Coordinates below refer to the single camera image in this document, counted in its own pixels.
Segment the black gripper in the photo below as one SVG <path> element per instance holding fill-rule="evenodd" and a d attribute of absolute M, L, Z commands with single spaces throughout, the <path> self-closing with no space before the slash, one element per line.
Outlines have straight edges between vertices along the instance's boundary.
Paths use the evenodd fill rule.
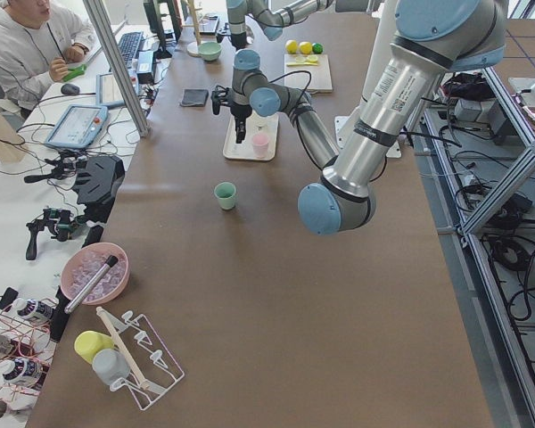
<path fill-rule="evenodd" d="M 252 108 L 249 104 L 232 102 L 230 112 L 235 118 L 235 142 L 240 144 L 246 136 L 246 120 L 251 116 Z"/>

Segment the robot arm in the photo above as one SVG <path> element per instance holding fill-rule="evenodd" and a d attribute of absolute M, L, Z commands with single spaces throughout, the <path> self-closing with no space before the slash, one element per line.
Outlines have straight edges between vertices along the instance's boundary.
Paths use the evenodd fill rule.
<path fill-rule="evenodd" d="M 317 235 L 355 229 L 372 218 L 371 177 L 436 78 L 493 66 L 505 51 L 504 1 L 398 2 L 392 14 L 391 57 L 373 93 L 361 104 L 345 143 L 337 144 L 308 93 L 270 82 L 261 71 L 259 54 L 245 45 L 247 18 L 273 39 L 330 3 L 297 1 L 278 11 L 263 1 L 230 1 L 226 7 L 236 50 L 226 99 L 236 136 L 245 137 L 246 120 L 252 114 L 288 116 L 321 171 L 319 180 L 304 187 L 298 198 L 303 224 Z"/>
<path fill-rule="evenodd" d="M 259 25 L 268 40 L 278 39 L 283 29 L 298 24 L 315 12 L 328 9 L 333 1 L 295 1 L 283 8 L 272 11 L 267 1 L 228 0 L 226 12 L 230 41 L 236 50 L 248 45 L 246 18 L 250 17 Z"/>

